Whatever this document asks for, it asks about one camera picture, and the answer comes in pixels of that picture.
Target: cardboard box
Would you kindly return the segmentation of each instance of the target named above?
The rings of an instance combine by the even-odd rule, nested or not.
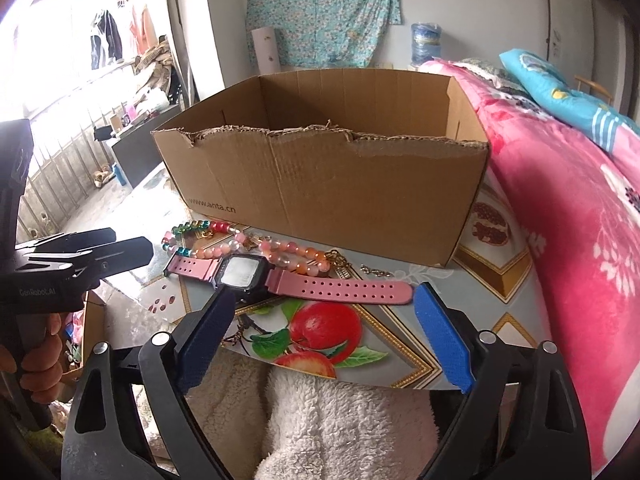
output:
[[[72,386],[82,375],[85,360],[89,357],[94,346],[104,341],[104,301],[94,291],[90,290],[84,296],[84,327],[82,329],[82,362],[79,368],[69,371],[69,362],[65,357],[64,345],[60,353],[60,364],[63,374],[60,382]]]
[[[452,257],[490,152],[455,79],[399,70],[254,77],[162,127],[194,211],[427,266]]]

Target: water bottle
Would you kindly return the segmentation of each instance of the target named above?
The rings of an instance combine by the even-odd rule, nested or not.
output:
[[[420,66],[441,56],[440,37],[442,28],[437,23],[414,23],[411,26],[412,56],[411,64]]]
[[[124,174],[122,173],[122,170],[117,164],[113,165],[113,167],[111,168],[111,171],[113,171],[113,174],[116,176],[121,186],[127,185],[127,179],[124,178]]]

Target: floral cloth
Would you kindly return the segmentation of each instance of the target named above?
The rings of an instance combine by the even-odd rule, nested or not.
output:
[[[274,27],[282,65],[366,67],[387,25],[401,23],[400,0],[248,0],[246,30]]]
[[[536,257],[597,473],[640,419],[640,196],[633,180],[580,131],[531,102],[447,62],[420,70],[455,77],[491,140],[491,167]]]

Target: pink watch strap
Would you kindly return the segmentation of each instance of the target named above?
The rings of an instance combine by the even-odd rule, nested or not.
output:
[[[208,282],[216,273],[220,260],[199,260],[174,254],[166,270],[173,274],[189,276],[203,282]]]
[[[273,269],[265,285],[273,294],[304,300],[402,305],[414,296],[413,287],[405,282],[312,278],[283,269]]]

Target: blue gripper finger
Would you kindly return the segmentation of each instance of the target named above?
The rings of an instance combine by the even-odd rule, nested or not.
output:
[[[467,394],[474,385],[471,355],[439,303],[436,292],[426,284],[416,287],[414,308],[418,322],[431,343],[444,375]]]
[[[235,312],[236,297],[225,288],[202,314],[178,356],[175,385],[181,394],[186,395],[202,382],[226,329],[234,320]]]

